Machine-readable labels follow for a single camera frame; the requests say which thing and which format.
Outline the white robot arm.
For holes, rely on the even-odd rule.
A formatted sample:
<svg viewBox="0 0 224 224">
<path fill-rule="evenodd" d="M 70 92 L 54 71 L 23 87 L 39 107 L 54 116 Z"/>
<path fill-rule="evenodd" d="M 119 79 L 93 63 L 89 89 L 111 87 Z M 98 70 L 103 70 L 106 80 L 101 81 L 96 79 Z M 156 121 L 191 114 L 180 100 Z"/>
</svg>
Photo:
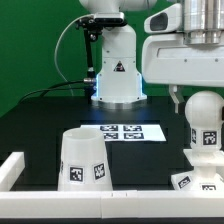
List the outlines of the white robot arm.
<svg viewBox="0 0 224 224">
<path fill-rule="evenodd" d="M 149 10 L 159 0 L 79 1 L 90 12 L 89 36 L 103 37 L 95 104 L 128 108 L 146 99 L 144 82 L 167 85 L 173 98 L 180 86 L 224 87 L 224 0 L 167 0 L 168 7 L 144 21 L 140 69 L 125 13 Z"/>
</svg>

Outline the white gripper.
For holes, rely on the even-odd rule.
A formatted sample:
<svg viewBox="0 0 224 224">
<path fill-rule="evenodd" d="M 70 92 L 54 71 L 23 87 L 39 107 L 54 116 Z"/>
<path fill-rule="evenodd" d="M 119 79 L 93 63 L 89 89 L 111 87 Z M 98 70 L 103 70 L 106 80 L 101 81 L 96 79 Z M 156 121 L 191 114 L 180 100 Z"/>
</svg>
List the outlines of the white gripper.
<svg viewBox="0 0 224 224">
<path fill-rule="evenodd" d="M 142 49 L 146 82 L 167 84 L 182 114 L 182 87 L 224 87 L 224 3 L 174 3 L 148 17 Z"/>
</svg>

